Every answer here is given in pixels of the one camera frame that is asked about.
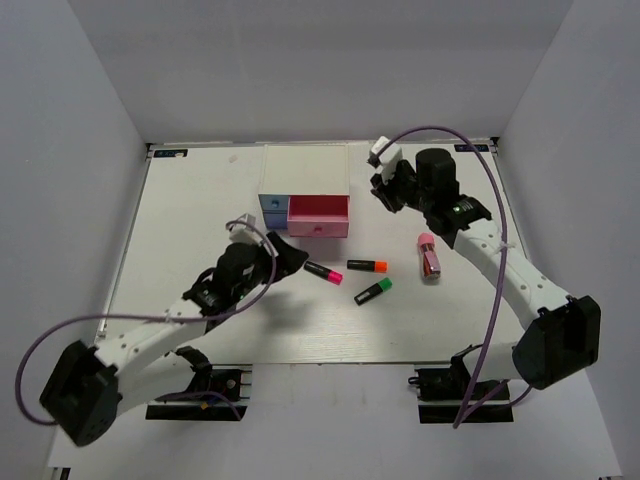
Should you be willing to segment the pink drawer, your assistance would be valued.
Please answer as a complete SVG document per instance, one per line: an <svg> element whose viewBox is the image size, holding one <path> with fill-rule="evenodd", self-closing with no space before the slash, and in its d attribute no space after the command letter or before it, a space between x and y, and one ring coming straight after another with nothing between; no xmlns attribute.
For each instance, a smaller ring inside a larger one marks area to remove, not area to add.
<svg viewBox="0 0 640 480"><path fill-rule="evenodd" d="M287 231L292 237L346 238L350 225L349 206L349 196L291 196Z"/></svg>

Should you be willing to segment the light blue small drawer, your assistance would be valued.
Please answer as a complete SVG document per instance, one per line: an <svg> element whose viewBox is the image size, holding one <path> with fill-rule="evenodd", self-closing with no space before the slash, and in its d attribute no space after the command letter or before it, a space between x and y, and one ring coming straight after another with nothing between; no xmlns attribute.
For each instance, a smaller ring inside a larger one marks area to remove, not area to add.
<svg viewBox="0 0 640 480"><path fill-rule="evenodd" d="M289 196L280 194L259 194L259 203L263 212L287 212Z"/></svg>

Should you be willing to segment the pink lid clear stationery case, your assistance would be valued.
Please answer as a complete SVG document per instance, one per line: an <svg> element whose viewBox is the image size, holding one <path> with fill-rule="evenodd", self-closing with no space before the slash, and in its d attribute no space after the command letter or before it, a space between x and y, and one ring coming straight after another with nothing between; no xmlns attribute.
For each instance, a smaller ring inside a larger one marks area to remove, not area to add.
<svg viewBox="0 0 640 480"><path fill-rule="evenodd" d="M421 233L417 239L420 254L421 273L425 281L435 281L441 276L442 269L436 253L435 237L430 233Z"/></svg>

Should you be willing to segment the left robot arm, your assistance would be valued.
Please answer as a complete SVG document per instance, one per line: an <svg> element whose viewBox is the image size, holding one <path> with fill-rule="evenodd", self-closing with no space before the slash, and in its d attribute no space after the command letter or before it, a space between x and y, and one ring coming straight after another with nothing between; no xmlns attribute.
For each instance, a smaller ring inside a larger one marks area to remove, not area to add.
<svg viewBox="0 0 640 480"><path fill-rule="evenodd" d="M239 312L239 303L260 286L298 272L306 251L269 232L227 246L160 321L144 321L92 346L66 347L40 403L77 447L100 438L116 418L151 401L213 397L213 366L194 341Z"/></svg>

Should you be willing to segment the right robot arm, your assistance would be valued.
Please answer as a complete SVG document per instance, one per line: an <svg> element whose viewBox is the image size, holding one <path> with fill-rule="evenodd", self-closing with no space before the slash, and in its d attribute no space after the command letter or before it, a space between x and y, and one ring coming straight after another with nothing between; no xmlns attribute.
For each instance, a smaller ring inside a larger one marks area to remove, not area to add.
<svg viewBox="0 0 640 480"><path fill-rule="evenodd" d="M500 291L524 330L519 341L490 347L483 367L468 363L453 371L459 396L477 397L489 380L518 379L544 390L597 361L600 306L554 284L502 240L489 210L461 193L447 150L423 149L413 162L398 148L372 151L369 161L376 169L373 195L392 213L421 212L428 228Z"/></svg>

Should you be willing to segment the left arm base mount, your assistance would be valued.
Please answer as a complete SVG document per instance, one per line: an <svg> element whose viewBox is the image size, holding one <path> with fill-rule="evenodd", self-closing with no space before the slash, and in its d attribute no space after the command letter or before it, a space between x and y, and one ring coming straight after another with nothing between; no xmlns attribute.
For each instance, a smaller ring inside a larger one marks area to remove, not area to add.
<svg viewBox="0 0 640 480"><path fill-rule="evenodd" d="M250 365L214 366L195 375L184 392L147 405L149 421L239 422L248 409L252 387Z"/></svg>

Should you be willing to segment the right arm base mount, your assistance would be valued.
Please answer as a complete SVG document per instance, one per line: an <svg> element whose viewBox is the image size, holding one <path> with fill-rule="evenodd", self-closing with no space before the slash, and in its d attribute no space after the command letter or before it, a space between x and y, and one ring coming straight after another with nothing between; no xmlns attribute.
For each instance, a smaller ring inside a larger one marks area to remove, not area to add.
<svg viewBox="0 0 640 480"><path fill-rule="evenodd" d="M408 378L409 388L417 395L419 422L425 425L452 424L463 400L460 388L448 368L419 368ZM504 386L491 400L472 412L464 423L512 423L514 416L509 388Z"/></svg>

